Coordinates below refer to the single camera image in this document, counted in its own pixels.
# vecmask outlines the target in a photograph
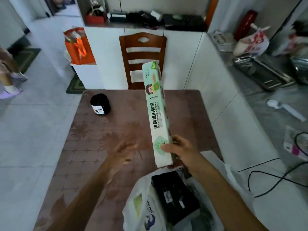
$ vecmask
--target slipper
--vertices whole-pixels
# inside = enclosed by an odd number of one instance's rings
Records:
[[[19,80],[19,81],[22,81],[22,82],[27,81],[27,80],[28,80],[28,78],[27,78],[27,77],[25,77],[25,75],[24,75],[24,74],[22,74],[22,75],[23,75],[23,77],[17,77],[14,73],[11,73],[11,78],[16,79],[16,80]]]
[[[11,94],[11,93],[8,93],[7,91],[1,92],[1,93],[0,93],[0,99],[12,98],[12,97],[17,96],[17,95],[19,95],[20,93],[22,93],[22,90],[21,90],[21,89],[18,89],[18,90],[19,90],[19,92],[16,93],[16,94]]]

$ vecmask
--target red bottle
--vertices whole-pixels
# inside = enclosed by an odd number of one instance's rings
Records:
[[[247,36],[249,29],[250,29],[250,24],[254,23],[256,20],[256,17],[258,15],[257,11],[254,10],[249,10],[245,17],[243,18],[241,25],[237,29],[236,33],[234,34],[234,39],[239,41],[240,39],[244,38]]]

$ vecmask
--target dining table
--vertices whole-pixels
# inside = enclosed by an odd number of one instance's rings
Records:
[[[171,134],[188,139],[199,151],[221,152],[198,90],[165,90]],[[92,96],[107,96],[111,111],[98,115]],[[67,139],[52,176],[34,231],[46,230],[74,200],[119,142],[138,144],[129,164],[123,165],[104,190],[86,231],[122,231],[123,208],[137,180],[155,170],[151,130],[144,90],[86,90],[83,92]]]

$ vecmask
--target white sock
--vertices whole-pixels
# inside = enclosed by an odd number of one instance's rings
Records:
[[[10,94],[19,94],[20,90],[16,88],[14,85],[12,86],[4,86],[5,90]]]
[[[19,72],[19,73],[13,72],[13,74],[14,74],[15,77],[27,79],[27,77],[25,77],[25,75],[23,75],[21,72]]]

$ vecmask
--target white label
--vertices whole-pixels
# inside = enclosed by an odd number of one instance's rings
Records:
[[[171,203],[173,201],[170,191],[164,192],[166,203]]]
[[[97,114],[105,114],[102,106],[93,106],[93,105],[91,105],[91,106],[92,106],[92,108],[93,108],[95,113],[97,113]]]

